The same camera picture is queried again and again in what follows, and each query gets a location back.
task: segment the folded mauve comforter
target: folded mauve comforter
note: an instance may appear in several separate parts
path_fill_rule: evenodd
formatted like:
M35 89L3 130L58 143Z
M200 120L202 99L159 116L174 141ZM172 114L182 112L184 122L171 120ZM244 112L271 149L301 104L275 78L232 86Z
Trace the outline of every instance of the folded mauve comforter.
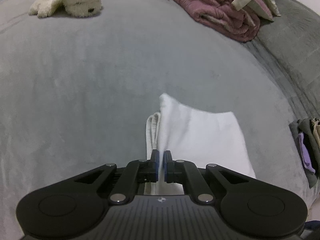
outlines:
M232 0L174 0L197 22L237 41L252 40L260 20L249 8L237 11Z

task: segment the bed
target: bed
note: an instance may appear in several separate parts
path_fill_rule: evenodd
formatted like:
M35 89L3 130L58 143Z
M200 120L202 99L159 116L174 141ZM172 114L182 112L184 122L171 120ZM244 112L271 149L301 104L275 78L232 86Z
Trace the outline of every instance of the bed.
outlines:
M145 122L163 92L233 111L257 179L311 206L320 187L309 189L288 125L318 113L318 100L303 101L311 100L299 93L306 77L297 82L263 39L277 21L241 44L172 0L102 0L100 15L87 19L29 16L33 1L0 1L1 239L22 236L15 207L28 192L145 158Z

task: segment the silver screw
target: silver screw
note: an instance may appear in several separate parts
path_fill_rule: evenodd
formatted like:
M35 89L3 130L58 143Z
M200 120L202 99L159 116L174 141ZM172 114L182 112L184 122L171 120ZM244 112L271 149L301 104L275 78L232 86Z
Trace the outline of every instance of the silver screw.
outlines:
M113 195L110 196L110 200L113 201L113 202L121 202L121 201L124 201L125 198L126 198L125 195L119 194L119 193L113 194Z
M210 202L213 200L213 196L210 194L201 194L198 196L198 200L201 202Z

